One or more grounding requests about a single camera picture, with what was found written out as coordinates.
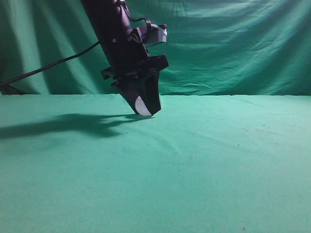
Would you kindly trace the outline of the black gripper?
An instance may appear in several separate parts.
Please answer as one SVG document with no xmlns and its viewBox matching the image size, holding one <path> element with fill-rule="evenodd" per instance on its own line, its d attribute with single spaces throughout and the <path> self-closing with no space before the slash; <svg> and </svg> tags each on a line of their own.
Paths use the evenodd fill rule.
<svg viewBox="0 0 311 233">
<path fill-rule="evenodd" d="M 123 78 L 154 73 L 144 81 L 144 103 L 150 114 L 159 112 L 159 72 L 169 66 L 166 55 L 151 56 L 136 28 L 102 28 L 98 40 L 110 65 L 101 71 L 103 78 L 118 80 L 119 93 L 136 114 L 135 100 L 140 94 Z"/>
</svg>

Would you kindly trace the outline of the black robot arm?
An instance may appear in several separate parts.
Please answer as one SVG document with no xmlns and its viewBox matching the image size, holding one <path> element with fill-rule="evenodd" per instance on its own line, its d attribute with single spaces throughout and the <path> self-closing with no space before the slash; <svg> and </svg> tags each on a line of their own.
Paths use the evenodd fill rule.
<svg viewBox="0 0 311 233">
<path fill-rule="evenodd" d="M 161 109 L 158 81 L 168 67 L 166 55 L 151 56 L 148 47 L 167 41 L 167 25 L 153 24 L 132 28 L 135 22 L 124 0 L 83 0 L 82 6 L 99 40 L 109 67 L 102 70 L 105 80 L 142 116 L 153 116 Z"/>
</svg>

